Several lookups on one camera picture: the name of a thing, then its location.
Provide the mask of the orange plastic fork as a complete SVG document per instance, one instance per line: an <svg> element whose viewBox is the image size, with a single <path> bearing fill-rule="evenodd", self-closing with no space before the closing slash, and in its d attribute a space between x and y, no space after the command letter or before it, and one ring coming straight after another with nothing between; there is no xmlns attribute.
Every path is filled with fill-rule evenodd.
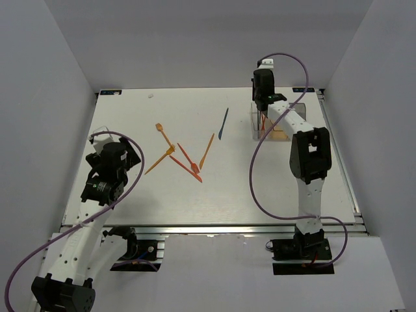
<svg viewBox="0 0 416 312"><path fill-rule="evenodd" d="M167 156L171 155L175 151L176 147L174 145L171 145L165 153L157 160L153 165L151 165L147 171L145 172L145 175L147 175L150 171L152 171L160 162L162 162Z"/></svg>

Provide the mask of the orange plastic spoon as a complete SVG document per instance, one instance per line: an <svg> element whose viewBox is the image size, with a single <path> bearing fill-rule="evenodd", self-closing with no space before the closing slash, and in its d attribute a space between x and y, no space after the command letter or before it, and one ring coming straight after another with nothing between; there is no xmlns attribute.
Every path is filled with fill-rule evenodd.
<svg viewBox="0 0 416 312"><path fill-rule="evenodd" d="M156 126L156 129L158 130L158 132L161 133L161 135L164 137L165 141L168 143L170 149L172 151L175 151L176 147L170 142L169 138L165 134L163 126L160 123L156 123L155 126Z"/></svg>

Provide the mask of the red chopstick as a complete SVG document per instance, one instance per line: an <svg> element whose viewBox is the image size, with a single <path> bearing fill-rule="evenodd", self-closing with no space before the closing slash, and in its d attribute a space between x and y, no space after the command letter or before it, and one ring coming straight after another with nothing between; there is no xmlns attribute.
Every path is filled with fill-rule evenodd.
<svg viewBox="0 0 416 312"><path fill-rule="evenodd" d="M267 117L264 113L261 114L261 131L265 131Z"/></svg>

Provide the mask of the red plastic knife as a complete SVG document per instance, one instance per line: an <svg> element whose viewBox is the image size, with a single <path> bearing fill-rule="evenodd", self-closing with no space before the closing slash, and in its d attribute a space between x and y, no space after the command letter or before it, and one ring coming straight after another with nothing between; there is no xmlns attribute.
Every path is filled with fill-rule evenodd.
<svg viewBox="0 0 416 312"><path fill-rule="evenodd" d="M191 171L190 169L188 169L184 164L182 164L180 161L178 161L175 157L169 155L169 158L171 158L171 160L173 160L176 164L178 164L180 167L182 167L182 169L187 171L190 175L192 175L200 183L203 183L202 178L198 174L196 174L193 171Z"/></svg>

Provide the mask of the red plastic fork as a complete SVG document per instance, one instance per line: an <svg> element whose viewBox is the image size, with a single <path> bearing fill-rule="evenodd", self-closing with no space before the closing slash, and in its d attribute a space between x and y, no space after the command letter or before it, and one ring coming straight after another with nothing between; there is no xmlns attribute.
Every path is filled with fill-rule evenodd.
<svg viewBox="0 0 416 312"><path fill-rule="evenodd" d="M198 165L191 160L191 158L188 156L187 152L184 150L184 148L181 146L181 144L177 144L177 145L179 146L179 149L182 151L183 155L185 156L185 158L189 162L192 171L195 174L199 174L200 173L200 169L199 169Z"/></svg>

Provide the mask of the blue plastic knife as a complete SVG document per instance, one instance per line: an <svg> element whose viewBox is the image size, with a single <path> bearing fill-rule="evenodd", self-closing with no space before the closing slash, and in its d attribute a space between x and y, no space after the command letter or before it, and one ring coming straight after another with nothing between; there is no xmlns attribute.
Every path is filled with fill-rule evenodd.
<svg viewBox="0 0 416 312"><path fill-rule="evenodd" d="M220 128L219 132L218 132L218 139L219 140L222 139L224 126L225 126L225 123L226 123L226 120L227 120L227 117L228 117L228 112L229 112L229 108L227 108L226 111L225 111L224 118L223 118L223 121L222 121L222 125L221 125L221 128Z"/></svg>

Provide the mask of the orange plastic knife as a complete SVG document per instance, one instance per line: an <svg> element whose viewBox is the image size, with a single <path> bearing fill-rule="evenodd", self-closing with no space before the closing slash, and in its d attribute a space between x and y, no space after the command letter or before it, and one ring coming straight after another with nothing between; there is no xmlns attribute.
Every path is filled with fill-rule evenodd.
<svg viewBox="0 0 416 312"><path fill-rule="evenodd" d="M199 169L200 169L200 170L203 168L203 164L204 164L204 162L205 162L206 156L207 156L207 154L208 154L208 152L209 152L209 149L210 149L210 147L211 147L211 144L212 144L212 142L213 142L214 137L215 137L215 133L213 133L213 134L211 135L210 140L209 140L209 143L207 144L207 147L206 147L206 149L205 149L205 152L204 152L204 154L203 154L203 156L202 156L202 158L201 158L201 160L200 160L200 163L199 163Z"/></svg>

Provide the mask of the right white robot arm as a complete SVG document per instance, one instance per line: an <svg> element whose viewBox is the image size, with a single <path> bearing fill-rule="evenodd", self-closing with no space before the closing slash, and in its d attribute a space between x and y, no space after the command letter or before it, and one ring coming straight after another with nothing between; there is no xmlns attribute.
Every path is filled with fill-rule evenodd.
<svg viewBox="0 0 416 312"><path fill-rule="evenodd" d="M332 167L330 134L325 127L314 127L299 115L282 94L275 93L270 66L260 65L253 73L252 99L271 122L291 141L289 167L298 185L298 218L294 236L277 240L272 250L277 260L301 260L317 256L324 242L321 216L322 188Z"/></svg>

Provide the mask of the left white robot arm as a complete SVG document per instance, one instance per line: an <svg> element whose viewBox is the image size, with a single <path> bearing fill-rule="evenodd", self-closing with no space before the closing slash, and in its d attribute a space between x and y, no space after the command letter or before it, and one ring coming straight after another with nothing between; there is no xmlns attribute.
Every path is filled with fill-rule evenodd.
<svg viewBox="0 0 416 312"><path fill-rule="evenodd" d="M51 268L31 285L41 311L90 311L99 272L137 253L135 232L127 226L112 228L103 246L94 248L114 208L133 189L127 184L128 171L144 164L139 146L123 135L113 140L114 134L102 131L89 138L95 151L86 156L91 169L81 193L79 220L61 235L65 243Z"/></svg>

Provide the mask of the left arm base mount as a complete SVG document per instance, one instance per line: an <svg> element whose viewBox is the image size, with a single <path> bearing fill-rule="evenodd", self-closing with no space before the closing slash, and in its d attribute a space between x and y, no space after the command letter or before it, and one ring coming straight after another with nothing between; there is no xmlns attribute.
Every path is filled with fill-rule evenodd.
<svg viewBox="0 0 416 312"><path fill-rule="evenodd" d="M103 237L121 237L125 241L124 254L111 267L114 272L157 272L161 267L159 240L139 239L133 227L116 226L103 231Z"/></svg>

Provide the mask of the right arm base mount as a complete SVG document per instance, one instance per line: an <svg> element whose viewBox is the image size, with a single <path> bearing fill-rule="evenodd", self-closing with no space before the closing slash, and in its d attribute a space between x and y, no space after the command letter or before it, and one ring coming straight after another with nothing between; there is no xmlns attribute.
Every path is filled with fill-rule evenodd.
<svg viewBox="0 0 416 312"><path fill-rule="evenodd" d="M291 239L272 239L265 244L272 253L275 276L332 275L332 251L324 230L303 234L298 229Z"/></svg>

